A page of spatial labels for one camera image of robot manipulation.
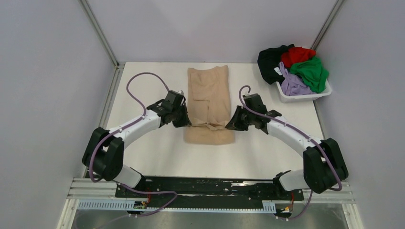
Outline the beige t-shirt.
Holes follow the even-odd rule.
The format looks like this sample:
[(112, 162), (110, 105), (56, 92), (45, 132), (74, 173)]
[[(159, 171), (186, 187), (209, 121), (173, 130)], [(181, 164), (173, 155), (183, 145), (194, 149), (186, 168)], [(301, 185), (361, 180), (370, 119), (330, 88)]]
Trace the beige t-shirt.
[(208, 70), (189, 68), (187, 76), (187, 109), (191, 126), (185, 129), (185, 141), (217, 146), (234, 143), (233, 131), (225, 128), (231, 120), (228, 66)]

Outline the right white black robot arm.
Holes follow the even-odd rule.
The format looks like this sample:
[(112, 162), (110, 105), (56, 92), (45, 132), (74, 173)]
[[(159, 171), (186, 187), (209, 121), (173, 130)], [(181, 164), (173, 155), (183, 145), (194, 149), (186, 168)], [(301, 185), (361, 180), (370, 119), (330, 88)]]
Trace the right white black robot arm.
[(226, 129), (248, 131), (250, 126), (285, 143), (303, 160), (303, 169), (277, 174), (273, 194), (285, 199), (292, 190), (309, 189), (317, 194), (326, 190), (342, 190), (348, 170), (338, 143), (332, 139), (313, 137), (291, 124), (276, 110), (267, 110), (258, 94), (239, 95), (237, 106)]

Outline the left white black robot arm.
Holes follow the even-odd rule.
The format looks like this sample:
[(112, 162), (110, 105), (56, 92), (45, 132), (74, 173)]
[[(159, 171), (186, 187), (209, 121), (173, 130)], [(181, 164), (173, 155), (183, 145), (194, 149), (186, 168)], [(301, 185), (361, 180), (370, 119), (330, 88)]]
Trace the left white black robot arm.
[(144, 176), (124, 164), (124, 151), (143, 135), (164, 125), (175, 128), (190, 126), (183, 91), (168, 91), (166, 97), (146, 107), (146, 111), (117, 127), (106, 130), (96, 128), (90, 137), (82, 157), (89, 173), (96, 173), (106, 181), (115, 181), (128, 186), (135, 197), (146, 192)]

